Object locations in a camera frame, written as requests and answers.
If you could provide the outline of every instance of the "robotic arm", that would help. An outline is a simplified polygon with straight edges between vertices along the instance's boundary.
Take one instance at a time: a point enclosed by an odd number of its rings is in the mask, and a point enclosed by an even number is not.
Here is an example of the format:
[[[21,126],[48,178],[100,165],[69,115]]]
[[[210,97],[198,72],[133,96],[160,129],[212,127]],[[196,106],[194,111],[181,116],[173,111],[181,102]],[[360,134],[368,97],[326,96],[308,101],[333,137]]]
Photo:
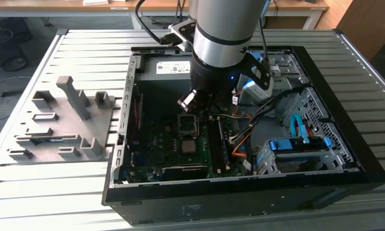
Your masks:
[[[232,90],[240,75],[253,80],[264,98],[270,96],[268,61],[260,63],[246,52],[268,5],[268,0],[190,0],[192,19],[173,27],[173,32],[193,47],[192,88],[178,100],[185,112],[206,110]]]

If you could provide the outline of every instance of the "white label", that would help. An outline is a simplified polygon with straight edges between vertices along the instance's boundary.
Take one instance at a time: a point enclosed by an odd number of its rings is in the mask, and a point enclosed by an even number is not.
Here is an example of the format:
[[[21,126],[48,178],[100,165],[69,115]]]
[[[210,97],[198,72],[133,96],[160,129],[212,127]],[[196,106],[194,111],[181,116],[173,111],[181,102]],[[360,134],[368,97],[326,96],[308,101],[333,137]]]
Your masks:
[[[128,7],[110,7],[112,10],[122,11],[128,10]]]
[[[248,169],[248,171],[250,171],[250,163],[246,160],[244,160],[242,165]]]
[[[157,74],[184,74],[190,72],[190,61],[157,62]]]
[[[233,97],[232,97],[232,104],[233,104],[233,105],[237,105],[237,104],[238,104],[238,97],[237,97],[237,96],[233,96]]]

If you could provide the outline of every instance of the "power supply label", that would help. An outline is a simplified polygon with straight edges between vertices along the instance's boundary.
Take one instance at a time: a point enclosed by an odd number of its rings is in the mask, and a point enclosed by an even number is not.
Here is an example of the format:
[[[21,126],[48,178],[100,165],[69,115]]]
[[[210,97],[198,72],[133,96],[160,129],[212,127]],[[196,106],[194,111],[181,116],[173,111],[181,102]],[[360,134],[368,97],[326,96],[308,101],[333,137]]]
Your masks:
[[[200,214],[202,211],[202,206],[201,205],[184,205],[181,207],[181,214],[182,216],[193,216]]]
[[[157,74],[184,74],[190,72],[190,61],[157,62]]]

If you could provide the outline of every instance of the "wooden desk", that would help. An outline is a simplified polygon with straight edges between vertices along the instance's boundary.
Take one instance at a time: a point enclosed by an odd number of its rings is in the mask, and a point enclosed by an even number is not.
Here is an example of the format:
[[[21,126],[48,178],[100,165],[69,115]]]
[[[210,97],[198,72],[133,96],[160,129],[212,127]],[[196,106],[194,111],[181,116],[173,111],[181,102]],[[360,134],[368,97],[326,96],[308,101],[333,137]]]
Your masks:
[[[368,60],[385,45],[385,0],[325,0],[317,29],[340,29]]]
[[[65,17],[65,16],[130,16],[134,29],[141,29],[133,10],[140,0],[126,2],[110,1],[106,5],[82,6],[82,0],[0,0],[0,17]],[[173,16],[177,0],[146,0],[140,8],[140,16]],[[304,17],[304,29],[314,29],[328,5],[324,0],[316,4],[304,0],[277,0],[278,16]],[[188,15],[189,3],[184,5],[184,15]],[[274,16],[276,7],[272,3],[266,16]]]
[[[133,0],[132,8],[136,7],[140,0]],[[322,13],[329,9],[324,0],[317,0],[314,4],[305,2],[305,0],[277,0],[278,16],[281,17],[305,17],[302,29],[314,29]],[[140,7],[140,16],[173,16],[177,6],[177,0],[146,0]],[[185,1],[184,15],[188,15],[189,1]],[[269,5],[266,16],[274,16],[276,6],[273,2]],[[132,14],[133,27],[141,29]]]
[[[122,16],[133,1],[84,6],[82,0],[0,0],[0,17]]]

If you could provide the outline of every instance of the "wire bundle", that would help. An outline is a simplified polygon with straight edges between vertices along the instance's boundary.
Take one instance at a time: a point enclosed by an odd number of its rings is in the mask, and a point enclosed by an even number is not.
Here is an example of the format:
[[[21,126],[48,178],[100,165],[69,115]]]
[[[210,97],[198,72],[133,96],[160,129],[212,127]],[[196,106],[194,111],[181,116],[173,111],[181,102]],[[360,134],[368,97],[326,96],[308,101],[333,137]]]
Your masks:
[[[242,129],[242,131],[230,138],[230,142],[236,143],[237,140],[244,137],[238,143],[238,145],[236,146],[232,154],[237,155],[236,151],[238,150],[240,146],[245,143],[246,140],[250,139],[250,133],[252,130],[256,126],[256,124],[258,123],[258,119],[266,114],[269,113],[277,106],[277,103],[280,102],[280,100],[286,97],[289,94],[294,94],[294,93],[300,93],[304,91],[304,89],[308,87],[308,84],[301,85],[297,88],[293,88],[290,90],[285,90],[282,91],[274,98],[270,98],[264,104],[262,106],[257,109],[256,113],[253,114],[252,118],[249,119],[248,122],[248,126]]]
[[[158,38],[154,33],[152,32],[152,30],[146,27],[145,23],[142,22],[141,18],[140,18],[140,15],[138,15],[138,10],[140,10],[140,6],[142,5],[142,3],[145,2],[145,0],[140,0],[137,5],[136,5],[136,10],[134,10],[134,13],[136,13],[136,20],[137,22],[140,23],[142,29],[145,30],[145,32],[149,34],[149,36],[153,38],[153,40],[161,44],[161,45],[166,45],[165,41]],[[174,13],[174,19],[172,21],[172,24],[174,23],[176,21],[176,17],[177,17],[177,14],[178,14],[178,9],[180,9],[180,21],[178,23],[182,22],[182,10],[184,10],[184,5],[185,5],[185,0],[182,0],[182,4],[180,2],[180,0],[177,0],[177,9],[176,9],[176,13]]]
[[[306,129],[306,135],[310,137],[310,136],[314,136],[314,133],[313,131],[310,130],[310,127],[308,126],[306,122],[302,121],[304,125],[305,125],[305,129]],[[298,126],[296,127],[296,131],[297,131],[297,136],[300,136],[300,129],[298,129]]]
[[[238,96],[241,95],[241,92],[238,91],[237,93],[234,93],[232,96]],[[232,115],[236,117],[236,118],[242,118],[242,115],[240,115],[237,113],[237,105],[233,106],[233,109],[232,109]],[[250,114],[245,114],[244,116],[245,118],[250,119]]]
[[[276,6],[276,8],[274,8],[274,16],[277,17],[277,16],[278,16],[278,4],[277,4],[277,0],[273,0],[273,2],[274,2],[274,6]]]

